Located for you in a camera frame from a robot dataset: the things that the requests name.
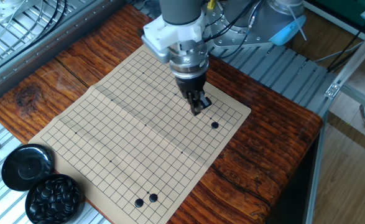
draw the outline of wood grain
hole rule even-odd
[[[27,143],[142,45],[148,21],[132,6],[115,13],[0,98],[0,123]],[[323,121],[215,58],[208,82],[252,112],[169,222],[264,223]]]

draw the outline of black go stone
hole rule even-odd
[[[217,129],[219,127],[219,124],[217,122],[212,122],[211,127]]]
[[[157,194],[151,194],[149,196],[150,202],[156,202],[157,201]]]
[[[135,201],[135,207],[141,208],[143,205],[144,205],[144,201],[141,198],[139,198]]]

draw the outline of bowl of black stones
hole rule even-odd
[[[29,190],[25,209],[32,223],[66,223],[78,217],[84,206],[84,194],[71,177],[47,176]]]

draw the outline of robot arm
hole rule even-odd
[[[203,87],[208,70],[207,45],[201,34],[205,15],[198,0],[160,0],[162,15],[144,26],[142,40],[162,62],[170,62],[175,80],[193,115],[211,105]]]
[[[211,105],[203,90],[209,63],[202,37],[205,30],[203,1],[159,2],[162,15],[144,26],[142,40],[162,63],[170,63],[177,85],[196,116]],[[283,45],[301,29],[305,22],[302,12],[303,0],[229,0],[223,9],[223,18],[231,25],[227,30],[231,35],[246,38],[252,32],[273,44]],[[220,35],[212,34],[212,39],[218,41],[217,36]]]

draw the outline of blue plastic part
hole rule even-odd
[[[297,21],[293,21],[289,25],[285,26],[281,31],[271,37],[269,41],[278,46],[286,44],[287,41],[293,38],[294,35],[297,34],[297,32],[300,30],[297,22],[302,27],[306,20],[307,17],[304,15],[298,17]]]

